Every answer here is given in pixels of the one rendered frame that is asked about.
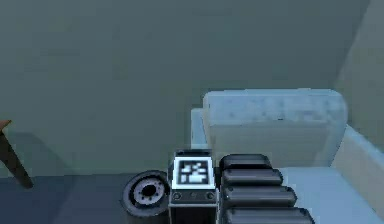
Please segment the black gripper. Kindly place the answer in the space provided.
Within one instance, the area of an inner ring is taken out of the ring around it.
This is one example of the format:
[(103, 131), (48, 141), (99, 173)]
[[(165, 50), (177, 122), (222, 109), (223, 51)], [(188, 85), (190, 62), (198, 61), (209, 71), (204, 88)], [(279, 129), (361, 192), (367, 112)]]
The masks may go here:
[(120, 200), (127, 224), (170, 224), (169, 195), (164, 171), (148, 170), (130, 178)]

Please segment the pale blue pillow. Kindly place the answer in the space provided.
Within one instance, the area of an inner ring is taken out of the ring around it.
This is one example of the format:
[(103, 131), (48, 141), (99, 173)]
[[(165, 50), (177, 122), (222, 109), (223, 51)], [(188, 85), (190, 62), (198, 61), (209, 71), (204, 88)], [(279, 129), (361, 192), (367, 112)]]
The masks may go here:
[(343, 96), (331, 89), (211, 91), (203, 125), (213, 154), (260, 153), (275, 167), (329, 166), (348, 120)]

